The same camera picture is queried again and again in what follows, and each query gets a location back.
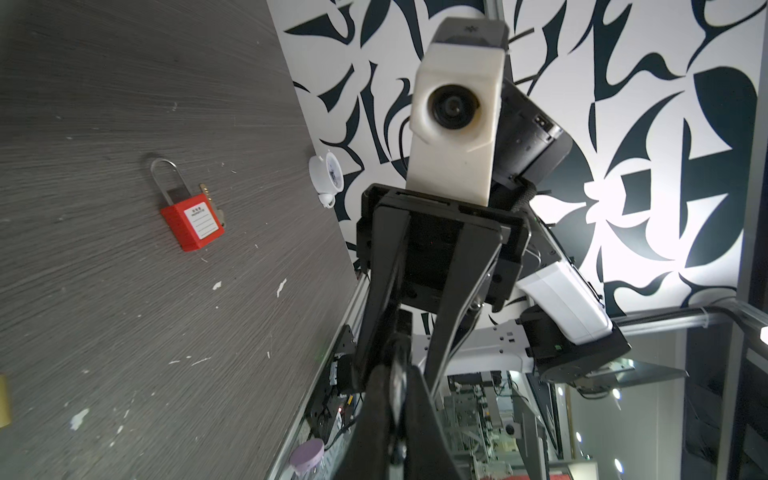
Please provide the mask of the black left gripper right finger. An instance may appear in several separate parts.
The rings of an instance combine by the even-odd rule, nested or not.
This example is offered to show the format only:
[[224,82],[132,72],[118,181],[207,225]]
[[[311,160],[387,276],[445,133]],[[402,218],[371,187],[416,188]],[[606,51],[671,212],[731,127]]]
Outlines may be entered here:
[[405,479],[462,478],[448,450],[431,394],[416,366],[407,370],[404,434],[407,447]]

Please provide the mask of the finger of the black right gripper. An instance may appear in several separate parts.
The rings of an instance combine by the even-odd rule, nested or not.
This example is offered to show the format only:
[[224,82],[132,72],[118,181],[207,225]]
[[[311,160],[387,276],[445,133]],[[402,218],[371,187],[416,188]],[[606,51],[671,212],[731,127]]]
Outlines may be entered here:
[[436,390],[457,329],[494,263],[503,239],[499,226],[465,224],[458,235],[426,357],[424,379]]
[[410,317],[400,312],[411,214],[379,207],[372,214],[368,247],[370,286],[354,358],[359,384],[379,365],[403,366],[410,359]]

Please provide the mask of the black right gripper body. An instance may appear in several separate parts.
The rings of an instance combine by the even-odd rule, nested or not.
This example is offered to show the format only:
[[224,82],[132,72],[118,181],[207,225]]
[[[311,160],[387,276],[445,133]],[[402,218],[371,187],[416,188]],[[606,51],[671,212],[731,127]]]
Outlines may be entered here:
[[357,222],[357,255],[368,271],[370,222],[379,207],[411,214],[402,303],[428,312],[439,308],[459,232],[465,224],[499,226],[503,239],[480,291],[494,312],[504,308],[523,270],[523,256],[531,238],[530,221],[522,214],[482,207],[434,195],[373,184],[361,196]]

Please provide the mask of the red padlock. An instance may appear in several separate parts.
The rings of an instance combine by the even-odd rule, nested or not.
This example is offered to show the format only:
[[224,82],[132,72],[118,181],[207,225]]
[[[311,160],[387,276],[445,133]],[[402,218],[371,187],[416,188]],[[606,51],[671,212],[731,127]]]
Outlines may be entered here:
[[[168,165],[180,182],[182,195],[176,199],[161,185],[157,176],[156,170],[161,164]],[[224,223],[205,185],[199,193],[193,193],[177,165],[163,157],[152,159],[149,172],[167,203],[160,214],[184,252],[201,250],[224,235]]]

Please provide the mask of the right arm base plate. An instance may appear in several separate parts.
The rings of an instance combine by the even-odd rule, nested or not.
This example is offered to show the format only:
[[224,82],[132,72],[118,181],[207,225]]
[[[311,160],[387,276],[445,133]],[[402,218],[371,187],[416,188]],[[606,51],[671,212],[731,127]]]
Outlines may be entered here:
[[344,325],[305,409],[311,435],[324,442],[329,441],[338,420],[346,427],[354,419],[360,394],[353,382],[355,350],[352,329]]

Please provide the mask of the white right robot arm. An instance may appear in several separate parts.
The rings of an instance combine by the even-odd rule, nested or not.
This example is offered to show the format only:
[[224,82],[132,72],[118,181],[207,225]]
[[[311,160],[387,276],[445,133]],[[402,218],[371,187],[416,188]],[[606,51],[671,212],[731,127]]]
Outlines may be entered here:
[[487,206],[381,184],[363,193],[357,247],[372,283],[351,367],[354,386],[366,388],[378,367],[394,374],[407,368],[412,309],[436,317],[424,347],[430,388],[451,360],[474,373],[499,369],[505,354],[531,360],[542,381],[584,395],[683,376],[628,360],[623,332],[530,209],[536,184],[572,145],[505,84]]

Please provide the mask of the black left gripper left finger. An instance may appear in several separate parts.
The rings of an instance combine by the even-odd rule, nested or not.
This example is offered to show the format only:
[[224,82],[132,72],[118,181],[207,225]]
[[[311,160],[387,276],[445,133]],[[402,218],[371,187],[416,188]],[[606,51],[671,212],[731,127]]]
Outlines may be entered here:
[[388,478],[392,430],[390,384],[390,368],[378,365],[368,379],[361,413],[334,479]]

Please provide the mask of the brass padlock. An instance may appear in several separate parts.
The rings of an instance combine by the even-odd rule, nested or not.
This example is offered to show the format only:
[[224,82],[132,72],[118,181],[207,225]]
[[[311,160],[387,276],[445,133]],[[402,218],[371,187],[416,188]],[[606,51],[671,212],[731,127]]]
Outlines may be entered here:
[[12,422],[12,407],[8,381],[5,375],[0,375],[0,428],[5,428]]

